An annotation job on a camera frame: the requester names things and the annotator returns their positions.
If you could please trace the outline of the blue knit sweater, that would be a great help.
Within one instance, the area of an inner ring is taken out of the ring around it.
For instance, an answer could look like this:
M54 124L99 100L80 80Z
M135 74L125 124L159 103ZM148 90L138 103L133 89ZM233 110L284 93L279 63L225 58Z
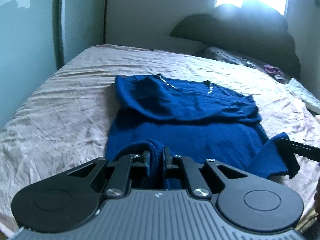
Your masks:
M168 148L199 164L216 159L263 178L293 178L300 169L293 153L278 148L285 133L267 137L251 96L162 75L117 76L115 91L120 108L106 146L112 161L148 150L155 175Z

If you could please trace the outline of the white patterned cloth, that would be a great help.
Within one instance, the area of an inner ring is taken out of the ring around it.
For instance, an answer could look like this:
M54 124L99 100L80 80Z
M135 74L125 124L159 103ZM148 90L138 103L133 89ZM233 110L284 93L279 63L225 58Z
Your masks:
M320 100L308 91L299 81L292 77L289 83L285 86L289 91L300 97L308 110L316 113L317 115L320 114Z

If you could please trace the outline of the pink wrinkled bed sheet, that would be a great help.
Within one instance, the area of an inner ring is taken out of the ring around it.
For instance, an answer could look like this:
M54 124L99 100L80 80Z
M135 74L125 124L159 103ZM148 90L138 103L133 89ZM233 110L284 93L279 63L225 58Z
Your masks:
M117 75L162 74L173 79L211 81L253 96L268 137L319 146L319 123L299 96L248 67L162 50L116 45L84 50L25 100L1 130L1 232L18 226L11 213L23 187L104 154L118 110Z

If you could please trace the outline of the purple crumpled cloth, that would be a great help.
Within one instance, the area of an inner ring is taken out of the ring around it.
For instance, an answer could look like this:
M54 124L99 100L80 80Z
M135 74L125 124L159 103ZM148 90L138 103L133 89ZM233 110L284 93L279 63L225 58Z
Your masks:
M269 76L271 76L273 78L275 78L275 77L283 78L284 77L283 72L275 66L265 64L265 65L263 65L263 70L266 74L268 74Z

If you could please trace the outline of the dark patterned pillow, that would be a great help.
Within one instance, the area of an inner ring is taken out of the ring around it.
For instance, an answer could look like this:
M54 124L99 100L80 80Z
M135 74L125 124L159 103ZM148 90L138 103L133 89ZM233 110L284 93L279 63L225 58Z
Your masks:
M217 47L207 47L203 52L203 57L254 69L261 69L266 64L252 57L235 53L233 51L223 50Z

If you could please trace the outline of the dark upholstered headboard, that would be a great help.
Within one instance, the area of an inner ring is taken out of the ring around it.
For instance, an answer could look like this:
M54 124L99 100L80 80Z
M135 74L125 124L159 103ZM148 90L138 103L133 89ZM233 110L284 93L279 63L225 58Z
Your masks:
M187 16L170 36L246 55L300 77L301 65L287 20L263 3L245 3L240 8L222 4L211 14Z

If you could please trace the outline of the glossy sliding wardrobe door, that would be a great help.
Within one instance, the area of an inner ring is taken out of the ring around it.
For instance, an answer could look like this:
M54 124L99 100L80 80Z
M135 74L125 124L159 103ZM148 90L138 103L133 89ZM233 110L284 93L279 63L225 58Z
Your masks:
M104 40L105 0L1 0L1 125L41 83Z

